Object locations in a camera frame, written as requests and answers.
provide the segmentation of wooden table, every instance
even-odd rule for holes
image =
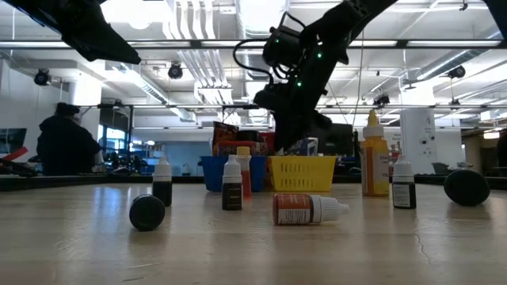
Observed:
[[[174,185],[158,230],[139,233],[129,203],[145,184],[0,193],[0,284],[505,284],[507,192],[481,207],[418,185],[416,211],[332,195],[340,222],[274,226],[271,194],[222,211],[202,184]]]

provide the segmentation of yellow basket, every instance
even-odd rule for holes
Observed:
[[[336,157],[273,156],[272,183],[277,192],[328,192]]]

